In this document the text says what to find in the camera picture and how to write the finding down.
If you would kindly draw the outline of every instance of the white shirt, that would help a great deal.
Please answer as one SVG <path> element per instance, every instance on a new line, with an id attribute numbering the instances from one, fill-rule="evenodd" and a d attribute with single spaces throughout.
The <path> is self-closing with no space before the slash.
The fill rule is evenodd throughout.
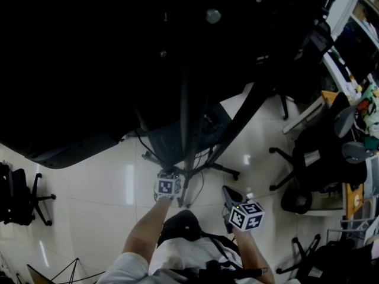
<path id="1" fill-rule="evenodd" d="M 242 267 L 240 256 L 233 250 L 224 247 L 229 261 Z M 164 241 L 154 252 L 150 268 L 147 261 L 136 253 L 123 253 L 114 264 L 100 277 L 98 284 L 177 284 L 185 283 L 186 278 L 170 269 L 206 269 L 205 264 L 217 260 L 226 262 L 209 238 L 201 238 L 194 242 L 184 238 Z M 236 280 L 238 284 L 254 283 L 253 279 Z"/>

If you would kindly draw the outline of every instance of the shelf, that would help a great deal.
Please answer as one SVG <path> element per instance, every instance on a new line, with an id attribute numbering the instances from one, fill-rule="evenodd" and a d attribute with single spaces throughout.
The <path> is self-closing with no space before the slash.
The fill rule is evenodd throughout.
<path id="1" fill-rule="evenodd" d="M 376 46 L 377 50 L 379 50 L 379 42 L 375 39 L 375 37 L 367 30 L 366 26 L 353 14 L 350 15 L 351 18 L 363 29 L 365 34 L 371 39 L 372 43 Z"/>
<path id="2" fill-rule="evenodd" d="M 366 2 L 366 4 L 377 13 L 377 15 L 379 15 L 379 9 L 377 9 L 374 3 L 372 3 L 370 0 L 363 0 L 363 1 Z"/>

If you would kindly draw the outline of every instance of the white tile floor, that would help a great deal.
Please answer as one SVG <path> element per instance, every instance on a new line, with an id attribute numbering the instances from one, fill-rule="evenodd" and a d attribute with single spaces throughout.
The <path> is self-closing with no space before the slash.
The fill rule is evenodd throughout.
<path id="1" fill-rule="evenodd" d="M 251 85 L 244 93 L 222 102 L 231 117 L 250 88 Z M 295 116 L 296 109 L 291 106 L 290 117 Z M 279 155 L 268 153 L 271 146 L 286 151 L 293 146 L 291 136 L 281 132 L 284 124 L 279 98 L 267 99 L 218 161 L 241 171 L 239 180 L 235 182 L 227 173 L 205 170 L 204 189 L 191 208 L 204 231 L 225 235 L 221 187 L 251 188 L 266 210 L 264 223 L 253 236 L 273 268 L 293 255 L 293 237 L 298 236 L 308 246 L 315 234 L 321 233 L 325 238 L 326 229 L 335 227 L 338 222 L 334 218 L 296 216 L 283 211 L 280 207 L 282 190 L 269 191 L 270 184 L 279 182 L 291 170 Z M 13 164 L 14 169 L 23 168 L 29 186 L 32 186 L 35 174 L 41 172 L 43 179 L 38 193 L 57 196 L 54 201 L 46 201 L 45 207 L 53 219 L 52 227 L 45 227 L 38 215 L 29 227 L 0 225 L 0 251 L 11 270 L 31 282 L 26 264 L 51 278 L 76 257 L 80 259 L 80 267 L 75 279 L 105 270 L 120 254 L 127 234 L 137 220 L 155 203 L 152 190 L 160 168 L 141 158 L 144 152 L 139 141 L 129 139 L 72 167 L 51 170 L 0 145 L 0 160 Z M 198 175 L 191 181 L 190 201 L 200 187 L 201 175 Z M 179 211 L 174 202 L 168 217 Z M 288 277 L 288 274 L 277 276 L 277 283 L 283 283 Z M 68 280 L 67 270 L 56 282 Z"/>

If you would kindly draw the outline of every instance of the box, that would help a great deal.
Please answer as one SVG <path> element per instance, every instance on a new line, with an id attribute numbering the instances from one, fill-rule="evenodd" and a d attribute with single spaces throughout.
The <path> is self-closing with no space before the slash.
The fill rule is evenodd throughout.
<path id="1" fill-rule="evenodd" d="M 262 224 L 265 211 L 259 203 L 250 200 L 249 203 L 234 206 L 230 213 L 229 222 L 241 231 L 259 228 Z"/>

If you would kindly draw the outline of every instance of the chair backrest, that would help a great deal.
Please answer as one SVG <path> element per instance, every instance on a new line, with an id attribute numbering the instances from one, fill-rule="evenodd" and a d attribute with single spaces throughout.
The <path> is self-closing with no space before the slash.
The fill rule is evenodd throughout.
<path id="1" fill-rule="evenodd" d="M 9 171 L 1 178 L 0 221 L 27 225 L 31 221 L 30 190 L 23 169 Z"/>

